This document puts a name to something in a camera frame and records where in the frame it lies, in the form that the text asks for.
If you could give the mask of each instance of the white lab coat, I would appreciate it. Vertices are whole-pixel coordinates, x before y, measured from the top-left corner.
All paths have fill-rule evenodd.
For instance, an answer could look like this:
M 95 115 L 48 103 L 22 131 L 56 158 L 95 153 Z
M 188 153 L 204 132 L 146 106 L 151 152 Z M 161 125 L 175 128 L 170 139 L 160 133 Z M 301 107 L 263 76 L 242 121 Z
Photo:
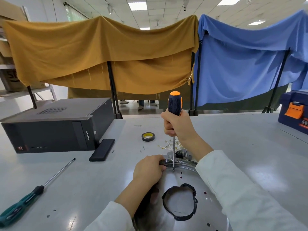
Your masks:
M 271 195 L 253 183 L 223 151 L 203 157 L 196 170 L 216 195 L 234 231 L 308 231 Z M 128 211 L 110 202 L 85 231 L 132 231 Z

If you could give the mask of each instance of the shoe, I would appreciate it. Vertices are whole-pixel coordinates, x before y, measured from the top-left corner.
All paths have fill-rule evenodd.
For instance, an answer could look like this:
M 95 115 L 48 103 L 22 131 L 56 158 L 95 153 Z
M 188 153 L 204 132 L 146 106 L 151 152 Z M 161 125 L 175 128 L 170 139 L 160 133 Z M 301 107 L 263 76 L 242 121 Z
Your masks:
M 127 101 L 127 100 L 121 100 L 120 101 L 120 104 L 128 104 L 129 103 L 129 101 Z

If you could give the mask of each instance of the black electrical tape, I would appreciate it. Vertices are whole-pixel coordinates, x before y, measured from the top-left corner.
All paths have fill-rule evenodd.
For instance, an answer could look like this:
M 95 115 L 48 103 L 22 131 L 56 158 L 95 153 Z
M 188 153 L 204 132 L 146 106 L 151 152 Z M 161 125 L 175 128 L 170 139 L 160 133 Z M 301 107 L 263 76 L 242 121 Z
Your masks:
M 167 195 L 168 192 L 170 192 L 172 189 L 174 188 L 180 188 L 180 187 L 188 187 L 189 189 L 192 190 L 192 196 L 193 196 L 193 201 L 194 201 L 194 207 L 193 207 L 193 211 L 192 213 L 190 213 L 189 215 L 187 216 L 182 216 L 182 217 L 179 217 L 179 216 L 176 216 L 174 215 L 166 206 L 165 204 L 165 196 Z M 192 218 L 192 216 L 196 213 L 196 210 L 197 210 L 197 203 L 198 203 L 198 200 L 195 198 L 197 192 L 195 190 L 194 187 L 192 187 L 191 185 L 187 184 L 187 183 L 184 183 L 182 184 L 181 186 L 172 186 L 171 188 L 169 188 L 168 190 L 166 190 L 166 192 L 163 194 L 163 196 L 161 197 L 163 199 L 163 205 L 164 205 L 164 208 L 166 209 L 167 212 L 169 212 L 171 215 L 173 215 L 174 219 L 176 221 L 187 221 L 189 220 L 190 218 Z
M 141 135 L 141 138 L 145 142 L 151 142 L 155 139 L 155 135 L 152 132 L 146 132 Z

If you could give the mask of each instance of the shelf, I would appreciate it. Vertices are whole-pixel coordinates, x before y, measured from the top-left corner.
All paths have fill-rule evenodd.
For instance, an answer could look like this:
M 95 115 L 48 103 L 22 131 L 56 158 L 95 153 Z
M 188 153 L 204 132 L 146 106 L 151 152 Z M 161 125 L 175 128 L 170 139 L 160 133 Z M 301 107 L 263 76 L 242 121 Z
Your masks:
M 15 69 L 15 65 L 1 65 L 0 69 Z
M 32 93 L 37 93 L 41 91 L 47 91 L 50 87 L 44 87 L 40 89 L 32 89 Z M 18 97 L 23 97 L 29 95 L 28 90 L 25 91 L 18 91 L 18 92 L 8 92 L 6 90 L 0 90 L 0 102 L 6 101 L 6 100 L 12 100 Z

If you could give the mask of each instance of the white table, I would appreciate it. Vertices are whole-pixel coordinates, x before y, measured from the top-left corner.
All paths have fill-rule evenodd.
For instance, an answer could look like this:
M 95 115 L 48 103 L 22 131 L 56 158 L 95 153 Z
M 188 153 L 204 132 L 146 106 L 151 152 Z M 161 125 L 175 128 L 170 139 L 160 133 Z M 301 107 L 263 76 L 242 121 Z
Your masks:
M 204 140 L 308 226 L 308 136 L 277 119 L 278 114 L 192 117 Z M 156 139 L 143 142 L 144 132 Z M 82 231 L 132 180 L 140 159 L 167 154 L 158 145 L 170 139 L 161 118 L 114 120 L 104 135 L 116 140 L 107 161 L 89 162 L 92 151 L 16 154 L 2 128 L 0 135 L 0 212 L 76 158 L 7 229 L 23 231 Z

